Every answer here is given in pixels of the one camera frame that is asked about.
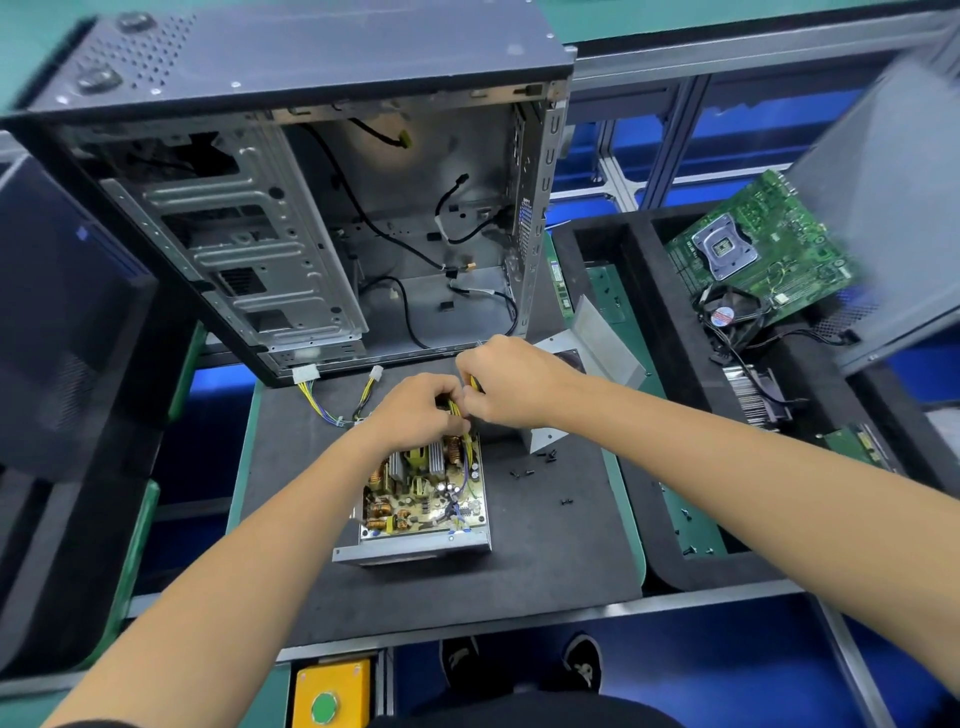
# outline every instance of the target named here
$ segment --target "hand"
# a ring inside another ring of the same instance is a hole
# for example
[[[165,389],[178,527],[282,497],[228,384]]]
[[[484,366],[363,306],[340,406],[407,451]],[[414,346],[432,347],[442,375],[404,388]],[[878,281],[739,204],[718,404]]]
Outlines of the hand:
[[[556,426],[553,405],[584,376],[552,353],[499,334],[459,354],[457,369],[464,381],[473,375],[484,389],[464,387],[470,414],[511,427]]]
[[[434,400],[443,395],[457,403],[464,417],[438,409]],[[390,453],[429,445],[444,435],[465,435],[470,429],[466,415],[460,379],[424,373],[408,376],[390,390],[361,426],[374,430]]]

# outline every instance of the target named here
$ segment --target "circuit board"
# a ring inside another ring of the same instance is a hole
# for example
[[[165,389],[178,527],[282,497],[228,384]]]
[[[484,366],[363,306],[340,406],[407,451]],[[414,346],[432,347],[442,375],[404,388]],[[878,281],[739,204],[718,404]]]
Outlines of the circuit board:
[[[866,425],[847,425],[836,432],[819,437],[829,449],[838,454],[846,455],[867,465],[875,465],[886,471],[893,471],[883,448]]]
[[[364,489],[360,540],[487,524],[483,460],[475,436],[393,453]]]
[[[721,221],[730,218],[727,231],[720,230]],[[711,225],[717,230],[709,230]],[[717,234],[706,247],[700,241],[710,232]],[[675,237],[666,251],[691,297],[722,280],[770,304],[769,324],[836,293],[854,278],[851,263],[827,229],[774,170]],[[721,267],[729,261],[732,270]]]

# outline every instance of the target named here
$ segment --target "cable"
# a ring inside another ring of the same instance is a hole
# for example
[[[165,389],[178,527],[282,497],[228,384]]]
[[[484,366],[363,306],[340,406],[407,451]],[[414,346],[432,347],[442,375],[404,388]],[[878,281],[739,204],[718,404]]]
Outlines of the cable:
[[[743,373],[750,379],[750,381],[756,387],[756,393],[763,397],[765,400],[772,402],[773,404],[779,404],[782,407],[793,407],[793,406],[803,406],[809,402],[809,400],[780,400],[774,397],[771,394],[768,394],[767,391],[763,388],[763,384],[760,382],[759,378],[756,376],[753,368],[751,368],[747,362],[743,360],[743,357],[740,355],[733,345],[730,343],[730,339],[727,338],[727,334],[721,331],[719,328],[711,324],[709,321],[704,320],[704,326],[709,328],[720,342],[727,348],[727,351],[733,355],[733,358],[737,360],[740,366],[743,368]]]
[[[409,149],[412,146],[410,143],[410,136],[409,134],[407,134],[407,132],[400,132],[400,134],[398,135],[398,138],[394,139],[391,136],[387,136],[382,132],[378,132],[373,127],[367,126],[355,116],[351,116],[351,118],[349,119],[349,122],[354,126],[362,129],[364,132],[368,133],[370,136],[373,136],[379,139],[384,144],[389,144],[392,147],[399,147],[400,149]]]
[[[468,232],[463,237],[449,237],[446,234],[446,230],[444,230],[444,223],[440,219],[441,210],[443,210],[444,208],[444,203],[447,200],[449,200],[454,194],[456,194],[456,191],[460,189],[460,187],[469,179],[470,179],[470,175],[467,173],[464,173],[460,177],[458,177],[457,181],[453,184],[452,187],[446,190],[444,195],[440,198],[440,201],[437,202],[437,206],[434,207],[433,209],[433,219],[437,223],[437,228],[440,229],[440,234],[444,237],[444,240],[446,240],[446,242],[448,242],[450,245],[460,245],[461,243],[466,243],[474,235],[480,232],[483,228],[486,228],[492,225],[496,221],[496,215],[491,215],[490,217],[488,217],[486,220],[484,220],[476,228]]]
[[[816,331],[810,328],[795,328],[792,331],[785,331],[784,333],[779,333],[776,336],[771,336],[766,341],[761,341],[759,344],[751,344],[746,349],[759,349],[760,347],[765,347],[767,344],[773,344],[775,341],[779,341],[785,336],[805,336],[808,339],[813,339],[814,341],[819,341],[821,344],[827,344],[831,347],[848,347],[850,342],[847,341],[831,341],[827,339],[826,336],[823,336]]]
[[[499,298],[503,299],[507,302],[507,309],[510,311],[511,321],[510,328],[507,329],[507,332],[504,334],[504,336],[510,336],[514,331],[516,331],[516,322],[519,318],[519,311],[516,308],[516,301],[510,298],[510,296],[507,294],[492,288],[460,288],[452,283],[448,283],[447,288],[454,293],[459,293],[461,296],[469,296],[471,293],[482,293],[486,296],[498,296]]]
[[[320,133],[309,124],[300,124],[300,127],[302,129],[305,129],[307,133],[309,133],[314,138],[314,140],[320,145],[320,148],[324,150],[324,154],[326,155],[327,160],[330,162],[330,166],[333,167],[333,171],[336,173],[337,178],[340,180],[340,184],[344,186],[344,192],[347,193],[347,197],[349,197],[350,203],[353,205],[353,209],[356,210],[357,215],[360,217],[360,220],[368,228],[370,228],[377,237],[382,237],[384,240],[391,242],[394,245],[398,245],[407,253],[412,253],[423,262],[429,263],[430,266],[432,266],[433,268],[436,268],[438,271],[445,272],[448,270],[454,270],[443,265],[442,263],[438,263],[436,260],[433,260],[432,258],[424,255],[416,248],[410,245],[407,245],[402,240],[398,240],[397,238],[393,237],[392,235],[389,235],[388,233],[382,231],[380,228],[374,225],[373,221],[370,219],[370,217],[368,217],[367,213],[364,212],[364,209],[360,207],[360,202],[357,200],[356,195],[353,194],[353,188],[350,187],[349,182],[347,182],[347,176],[344,174],[344,170],[340,166],[340,162],[338,162],[337,158],[333,156],[333,152],[330,151],[330,148],[327,146],[326,142],[324,141],[324,138],[320,136]]]
[[[400,282],[400,279],[394,278],[393,276],[380,276],[379,278],[371,280],[369,283],[367,283],[367,285],[361,288],[360,295],[363,296],[367,291],[369,291],[378,283],[382,283],[384,280],[390,280],[396,283],[396,287],[400,289],[400,296],[403,297],[403,319],[406,321],[407,333],[410,334],[410,338],[413,340],[414,344],[419,346],[421,349],[429,349],[430,347],[417,338],[413,327],[410,326],[410,304],[407,301],[407,289],[403,287],[403,283]]]

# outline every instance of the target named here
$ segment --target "power connector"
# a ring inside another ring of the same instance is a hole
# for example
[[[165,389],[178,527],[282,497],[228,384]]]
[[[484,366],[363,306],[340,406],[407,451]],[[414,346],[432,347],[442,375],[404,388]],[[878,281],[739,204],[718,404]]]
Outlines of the power connector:
[[[304,364],[301,367],[294,367],[290,370],[294,376],[294,384],[303,384],[305,381],[313,381],[320,378],[320,370],[316,364]]]

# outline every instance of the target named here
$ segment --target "cpu fan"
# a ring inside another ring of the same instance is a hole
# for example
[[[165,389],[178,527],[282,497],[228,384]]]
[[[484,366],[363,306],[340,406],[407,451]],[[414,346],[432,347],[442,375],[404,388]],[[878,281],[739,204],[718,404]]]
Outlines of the cpu fan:
[[[701,323],[714,339],[716,361],[726,364],[730,349],[741,352],[766,325],[770,305],[730,285],[714,284],[694,302]]]

